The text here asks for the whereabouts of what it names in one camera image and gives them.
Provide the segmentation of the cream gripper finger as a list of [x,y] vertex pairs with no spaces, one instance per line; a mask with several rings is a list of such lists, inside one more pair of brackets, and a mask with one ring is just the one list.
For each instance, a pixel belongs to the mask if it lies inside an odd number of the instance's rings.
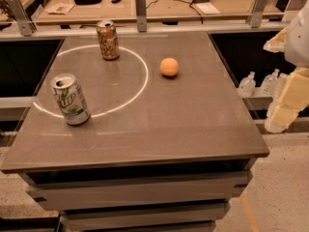
[[296,67],[290,74],[281,73],[267,110],[265,129],[271,133],[286,130],[308,105],[309,69]]
[[274,37],[272,37],[264,44],[263,50],[273,53],[284,52],[287,32],[288,27],[283,28]]

